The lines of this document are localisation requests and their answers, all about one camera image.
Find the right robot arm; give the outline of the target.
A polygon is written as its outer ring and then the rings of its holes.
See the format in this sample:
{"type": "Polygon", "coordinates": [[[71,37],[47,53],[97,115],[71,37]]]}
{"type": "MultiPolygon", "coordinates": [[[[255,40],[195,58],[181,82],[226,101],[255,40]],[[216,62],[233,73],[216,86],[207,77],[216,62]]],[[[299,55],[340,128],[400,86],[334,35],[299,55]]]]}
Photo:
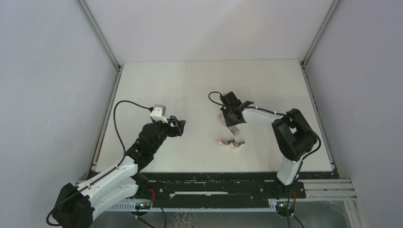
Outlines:
{"type": "Polygon", "coordinates": [[[228,127],[243,123],[273,130],[283,155],[277,172],[278,182],[274,186],[275,193],[282,198],[288,197],[294,190],[293,183],[299,178],[305,158],[318,151],[322,145],[320,137],[312,130],[303,114],[295,108],[285,114],[240,106],[223,106],[221,111],[228,127]]]}

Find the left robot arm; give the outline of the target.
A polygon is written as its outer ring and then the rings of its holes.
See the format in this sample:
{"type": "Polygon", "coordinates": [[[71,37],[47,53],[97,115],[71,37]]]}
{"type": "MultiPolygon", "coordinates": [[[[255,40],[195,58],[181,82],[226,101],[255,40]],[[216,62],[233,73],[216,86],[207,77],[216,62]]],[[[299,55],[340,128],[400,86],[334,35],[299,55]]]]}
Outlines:
{"type": "Polygon", "coordinates": [[[134,144],[122,159],[105,171],[60,190],[55,206],[48,214],[63,228],[88,228],[104,211],[121,200],[147,195],[149,186],[140,171],[168,137],[182,136],[185,120],[171,116],[167,122],[153,121],[143,126],[134,144]]]}

